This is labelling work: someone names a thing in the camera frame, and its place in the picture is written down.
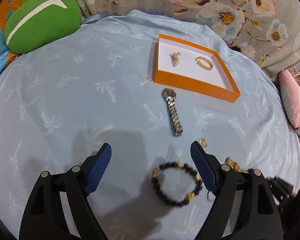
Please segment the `silver metal wristwatch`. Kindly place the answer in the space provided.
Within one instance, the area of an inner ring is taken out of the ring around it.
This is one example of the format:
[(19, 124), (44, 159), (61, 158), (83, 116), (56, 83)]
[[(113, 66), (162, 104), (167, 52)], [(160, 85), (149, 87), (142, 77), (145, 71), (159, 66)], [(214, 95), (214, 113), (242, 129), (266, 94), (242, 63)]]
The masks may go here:
[(167, 111), (170, 117), (170, 123), (172, 126), (173, 135), (179, 137), (183, 133), (183, 127), (180, 123), (179, 115), (175, 107), (175, 101), (177, 98), (176, 92), (171, 88), (164, 88), (162, 90), (162, 96), (166, 101)]

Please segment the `orange shallow jewelry box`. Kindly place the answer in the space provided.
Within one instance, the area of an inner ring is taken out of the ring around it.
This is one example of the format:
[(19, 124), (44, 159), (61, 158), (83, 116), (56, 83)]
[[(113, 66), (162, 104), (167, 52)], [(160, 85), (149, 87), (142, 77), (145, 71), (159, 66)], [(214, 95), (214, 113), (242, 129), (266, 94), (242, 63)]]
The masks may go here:
[[(181, 53), (174, 67), (170, 53)], [(205, 94), (228, 102), (240, 96), (238, 86), (218, 53), (205, 46), (159, 34), (153, 81), (162, 85)]]

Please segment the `small gold earring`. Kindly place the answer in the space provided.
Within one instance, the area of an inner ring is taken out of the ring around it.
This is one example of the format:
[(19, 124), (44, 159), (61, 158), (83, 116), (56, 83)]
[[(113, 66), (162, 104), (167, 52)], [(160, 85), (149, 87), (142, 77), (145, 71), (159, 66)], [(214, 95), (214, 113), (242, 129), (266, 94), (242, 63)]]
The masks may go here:
[(199, 144), (200, 144), (200, 146), (202, 148), (207, 148), (207, 141), (206, 141), (206, 139), (201, 138), (201, 139), (198, 140), (198, 142), (199, 142)]

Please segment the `pink floral pillow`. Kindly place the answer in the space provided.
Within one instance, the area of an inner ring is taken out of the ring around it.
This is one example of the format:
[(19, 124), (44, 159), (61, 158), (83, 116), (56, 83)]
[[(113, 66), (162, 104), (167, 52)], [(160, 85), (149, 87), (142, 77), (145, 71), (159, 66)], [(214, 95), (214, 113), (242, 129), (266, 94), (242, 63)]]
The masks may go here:
[(286, 69), (279, 72), (277, 77), (287, 118), (300, 139), (300, 86)]

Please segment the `light blue palm-print cloth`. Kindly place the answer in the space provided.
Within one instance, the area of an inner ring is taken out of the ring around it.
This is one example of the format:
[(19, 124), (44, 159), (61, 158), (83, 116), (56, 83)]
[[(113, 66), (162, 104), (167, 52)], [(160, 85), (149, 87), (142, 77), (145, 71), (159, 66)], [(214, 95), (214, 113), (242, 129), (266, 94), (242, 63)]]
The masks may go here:
[[(240, 97), (233, 103), (176, 89), (183, 135), (172, 134), (163, 86), (151, 78), (159, 34), (220, 55)], [(110, 239), (194, 239), (211, 208), (207, 191), (186, 207), (155, 195), (151, 171), (191, 164), (190, 145), (300, 187), (300, 143), (279, 92), (251, 59), (208, 27), (131, 11), (94, 16), (75, 33), (13, 61), (0, 74), (0, 219), (19, 235), (40, 174), (62, 173), (108, 143), (111, 161), (88, 200)]]

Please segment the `gold pearl brooch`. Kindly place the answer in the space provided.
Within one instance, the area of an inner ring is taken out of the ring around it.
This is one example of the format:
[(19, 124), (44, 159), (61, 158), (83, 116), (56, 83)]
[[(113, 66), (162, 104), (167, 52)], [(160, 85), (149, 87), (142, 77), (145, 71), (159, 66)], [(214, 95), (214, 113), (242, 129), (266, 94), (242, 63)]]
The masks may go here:
[(181, 56), (181, 53), (179, 53), (178, 51), (170, 53), (170, 57), (171, 57), (171, 60), (172, 60), (172, 65), (174, 67), (176, 67), (179, 64), (180, 56)]

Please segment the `grey floral blanket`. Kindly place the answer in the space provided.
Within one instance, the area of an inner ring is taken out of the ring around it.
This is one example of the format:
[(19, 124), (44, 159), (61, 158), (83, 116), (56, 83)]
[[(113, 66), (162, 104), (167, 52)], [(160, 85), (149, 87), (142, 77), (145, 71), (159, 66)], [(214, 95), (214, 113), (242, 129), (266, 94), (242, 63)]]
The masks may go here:
[(76, 0), (84, 16), (133, 9), (207, 25), (271, 79), (286, 69), (300, 85), (298, 0)]

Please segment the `green plush pillow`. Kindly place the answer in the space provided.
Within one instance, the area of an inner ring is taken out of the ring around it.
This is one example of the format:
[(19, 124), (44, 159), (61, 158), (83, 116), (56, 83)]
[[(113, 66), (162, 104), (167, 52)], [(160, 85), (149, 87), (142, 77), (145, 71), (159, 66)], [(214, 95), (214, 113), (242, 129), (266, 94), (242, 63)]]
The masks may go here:
[(80, 22), (76, 0), (30, 0), (8, 18), (3, 39), (11, 52), (27, 53), (70, 35)]

